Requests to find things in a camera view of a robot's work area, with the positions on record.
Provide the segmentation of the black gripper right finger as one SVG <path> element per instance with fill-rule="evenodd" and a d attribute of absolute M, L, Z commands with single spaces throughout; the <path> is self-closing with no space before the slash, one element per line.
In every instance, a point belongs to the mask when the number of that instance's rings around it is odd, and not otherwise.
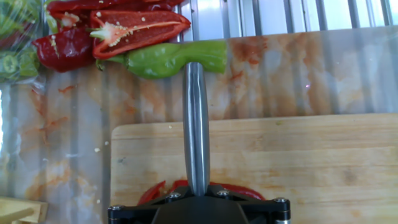
<path fill-rule="evenodd" d="M 259 192 L 238 185 L 210 185 L 207 196 L 215 200 L 211 217 L 221 223 L 290 223 L 290 200 L 266 200 Z"/>

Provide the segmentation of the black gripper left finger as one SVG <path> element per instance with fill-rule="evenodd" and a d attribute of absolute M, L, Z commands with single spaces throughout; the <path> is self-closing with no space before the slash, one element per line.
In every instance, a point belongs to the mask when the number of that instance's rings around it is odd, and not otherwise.
<path fill-rule="evenodd" d="M 155 223 L 162 207 L 193 196 L 191 188 L 185 186 L 141 205 L 112 205 L 108 208 L 108 224 Z"/>

